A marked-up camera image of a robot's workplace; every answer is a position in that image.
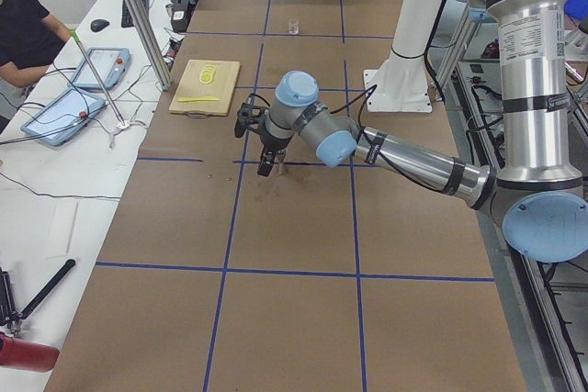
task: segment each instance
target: person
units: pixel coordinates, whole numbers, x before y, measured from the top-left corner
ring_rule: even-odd
[[[69,38],[38,0],[0,0],[0,78],[18,88],[36,83]]]

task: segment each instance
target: red cup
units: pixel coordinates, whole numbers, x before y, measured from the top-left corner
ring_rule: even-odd
[[[25,342],[0,332],[0,365],[26,371],[47,372],[57,362],[59,349]]]

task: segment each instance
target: black t-shirt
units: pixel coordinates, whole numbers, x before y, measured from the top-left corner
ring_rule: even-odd
[[[0,5],[0,66],[18,69],[51,64],[65,44],[40,20],[49,11],[38,0],[2,0]]]

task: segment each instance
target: blue joint cap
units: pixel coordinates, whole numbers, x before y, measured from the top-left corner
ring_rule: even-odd
[[[276,99],[286,106],[306,107],[319,97],[319,85],[304,71],[286,73],[276,88]]]
[[[477,23],[494,23],[496,20],[484,8],[469,8],[469,20]]]
[[[588,249],[587,206],[582,198],[566,192],[527,196],[506,212],[504,237],[536,261],[569,261]]]
[[[316,156],[329,167],[336,167],[355,151],[357,143],[346,130],[337,130],[321,141]]]

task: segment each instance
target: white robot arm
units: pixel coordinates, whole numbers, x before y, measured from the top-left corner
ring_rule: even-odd
[[[521,253],[545,263],[588,249],[588,207],[582,174],[570,165],[563,5],[566,0],[470,0],[498,23],[506,165],[500,171],[429,151],[350,118],[335,118],[318,101],[307,73],[287,73],[270,107],[243,104],[235,134],[248,129],[264,144],[258,173],[298,133],[317,157],[336,166],[349,155],[430,190],[463,199],[502,228]],[[374,92],[371,87],[364,101]]]

